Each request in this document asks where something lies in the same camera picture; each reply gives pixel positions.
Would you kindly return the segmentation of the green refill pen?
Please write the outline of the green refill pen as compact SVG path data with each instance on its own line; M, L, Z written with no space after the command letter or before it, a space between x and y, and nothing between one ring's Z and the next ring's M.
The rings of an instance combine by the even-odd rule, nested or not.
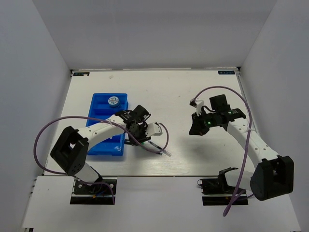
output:
M147 151L147 152L151 152L157 155L162 155L162 150L161 149L157 149L156 147L154 149L148 148L148 147L143 147L143 150Z

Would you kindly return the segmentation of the blue ink refill pen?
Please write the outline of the blue ink refill pen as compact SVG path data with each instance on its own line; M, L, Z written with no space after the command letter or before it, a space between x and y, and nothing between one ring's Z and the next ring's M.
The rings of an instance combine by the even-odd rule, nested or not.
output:
M171 157L171 153L168 152L167 150L164 150L162 147L158 146L157 144L153 143L152 141L148 141L149 144L151 144L153 147L157 148L158 150L161 150L160 154L165 154L168 157Z

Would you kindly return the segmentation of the blue cleaning gel jar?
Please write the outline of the blue cleaning gel jar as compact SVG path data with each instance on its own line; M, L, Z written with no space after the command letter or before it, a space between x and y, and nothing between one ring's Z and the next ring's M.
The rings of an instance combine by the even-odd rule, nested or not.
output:
M117 108L120 106L120 99L117 96L111 96L108 98L108 105L111 108Z

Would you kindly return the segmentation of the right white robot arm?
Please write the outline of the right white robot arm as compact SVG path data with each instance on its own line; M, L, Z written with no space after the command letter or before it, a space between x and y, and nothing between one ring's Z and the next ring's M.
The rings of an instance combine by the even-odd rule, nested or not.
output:
M212 110L205 112L204 102L191 100L196 109L192 114L189 135L203 136L214 127L222 127L247 151L254 172L240 172L238 168L227 168L218 174L218 188L225 193L239 184L240 189L249 190L260 201L289 194L294 189L294 162L289 156L280 156L253 130L249 128L246 115L238 108L232 109L226 96L210 98Z

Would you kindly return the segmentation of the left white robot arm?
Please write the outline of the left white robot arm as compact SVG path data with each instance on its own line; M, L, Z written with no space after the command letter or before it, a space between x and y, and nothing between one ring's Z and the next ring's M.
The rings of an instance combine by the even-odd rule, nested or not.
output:
M124 133L128 134L133 145L141 145L152 136L160 135L161 128L157 123L146 122L150 115L144 107L138 105L133 111L117 112L84 128L74 129L68 126L52 148L51 157L66 175L80 179L90 192L96 193L101 190L102 178L86 163L88 151L97 144Z

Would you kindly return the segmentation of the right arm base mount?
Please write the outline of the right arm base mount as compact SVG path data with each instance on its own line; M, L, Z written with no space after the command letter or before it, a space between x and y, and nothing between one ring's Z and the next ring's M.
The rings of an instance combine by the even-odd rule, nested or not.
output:
M232 198L240 170L230 167L219 171L217 176L204 177L197 181L202 190L203 206L227 206ZM245 171L240 182L237 195L239 198L233 205L248 205L247 190L250 190L250 179L252 172Z

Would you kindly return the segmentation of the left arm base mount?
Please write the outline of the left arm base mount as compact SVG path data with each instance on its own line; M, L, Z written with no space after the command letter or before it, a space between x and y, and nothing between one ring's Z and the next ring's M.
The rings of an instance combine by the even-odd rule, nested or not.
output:
M113 205L111 190L108 186L86 185L80 180L73 182L70 198L71 205Z

